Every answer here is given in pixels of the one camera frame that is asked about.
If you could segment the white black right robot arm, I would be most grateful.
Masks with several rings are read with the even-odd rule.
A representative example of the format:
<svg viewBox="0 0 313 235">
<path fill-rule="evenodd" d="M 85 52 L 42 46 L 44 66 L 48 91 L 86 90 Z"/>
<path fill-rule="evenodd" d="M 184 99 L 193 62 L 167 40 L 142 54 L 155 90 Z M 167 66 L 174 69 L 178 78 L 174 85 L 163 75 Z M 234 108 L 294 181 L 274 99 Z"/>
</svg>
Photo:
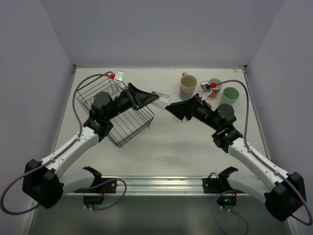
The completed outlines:
<svg viewBox="0 0 313 235">
<path fill-rule="evenodd" d="M 234 127 L 234 109 L 221 104 L 212 110 L 198 95 L 191 99 L 172 103 L 165 108 L 180 120 L 196 118 L 215 130 L 215 145 L 243 163 L 255 177 L 249 177 L 233 169 L 225 176 L 232 189 L 245 192 L 264 203 L 268 212 L 277 220 L 285 221 L 306 202 L 303 177 L 290 174 L 261 155 Z"/>
</svg>

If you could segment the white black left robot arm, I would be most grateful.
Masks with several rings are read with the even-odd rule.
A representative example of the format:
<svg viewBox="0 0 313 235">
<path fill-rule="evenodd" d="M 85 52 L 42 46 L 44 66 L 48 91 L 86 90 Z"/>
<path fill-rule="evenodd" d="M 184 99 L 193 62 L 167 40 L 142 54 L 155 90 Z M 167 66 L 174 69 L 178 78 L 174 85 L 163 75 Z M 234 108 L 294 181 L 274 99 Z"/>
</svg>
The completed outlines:
<svg viewBox="0 0 313 235">
<path fill-rule="evenodd" d="M 101 173 L 84 167 L 73 178 L 64 177 L 66 170 L 86 151 L 102 141 L 112 130 L 111 120 L 129 110 L 139 110 L 159 100 L 155 92 L 141 91 L 132 83 L 111 97 L 108 92 L 97 93 L 85 123 L 78 133 L 49 156 L 30 160 L 25 166 L 22 190 L 46 209 L 52 208 L 61 197 L 78 189 L 94 189 L 101 184 Z"/>
</svg>

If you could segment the light green plastic cup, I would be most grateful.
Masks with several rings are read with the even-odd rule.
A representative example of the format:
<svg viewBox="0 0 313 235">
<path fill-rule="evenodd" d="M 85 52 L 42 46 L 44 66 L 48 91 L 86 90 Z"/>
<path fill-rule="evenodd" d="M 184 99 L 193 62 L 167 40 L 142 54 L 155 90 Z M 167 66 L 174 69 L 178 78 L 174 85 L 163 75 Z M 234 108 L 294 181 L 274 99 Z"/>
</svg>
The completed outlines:
<svg viewBox="0 0 313 235">
<path fill-rule="evenodd" d="M 239 99 L 239 91 L 233 87 L 227 87 L 223 90 L 220 104 L 233 105 Z"/>
</svg>

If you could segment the pink ceramic mug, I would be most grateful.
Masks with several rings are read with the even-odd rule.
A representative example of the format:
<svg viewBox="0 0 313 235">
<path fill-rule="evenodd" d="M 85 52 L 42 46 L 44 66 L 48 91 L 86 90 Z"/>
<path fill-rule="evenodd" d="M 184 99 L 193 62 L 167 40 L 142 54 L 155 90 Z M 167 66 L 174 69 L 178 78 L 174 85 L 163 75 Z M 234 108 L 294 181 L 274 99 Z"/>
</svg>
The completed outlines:
<svg viewBox="0 0 313 235">
<path fill-rule="evenodd" d="M 211 84 L 211 89 L 212 89 L 212 93 L 208 97 L 215 98 L 222 88 L 222 85 L 217 85 L 221 81 L 216 78 L 212 78 L 208 80 L 208 82 Z"/>
</svg>

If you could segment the large cream floral mug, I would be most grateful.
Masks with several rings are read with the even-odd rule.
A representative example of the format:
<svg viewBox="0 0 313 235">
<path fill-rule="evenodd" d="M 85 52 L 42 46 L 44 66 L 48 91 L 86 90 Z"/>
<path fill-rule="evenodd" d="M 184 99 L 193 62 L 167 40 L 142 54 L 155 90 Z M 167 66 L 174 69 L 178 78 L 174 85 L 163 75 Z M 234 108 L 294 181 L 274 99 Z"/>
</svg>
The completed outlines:
<svg viewBox="0 0 313 235">
<path fill-rule="evenodd" d="M 196 77 L 183 72 L 179 85 L 179 98 L 183 101 L 190 99 L 194 94 L 197 83 Z"/>
</svg>

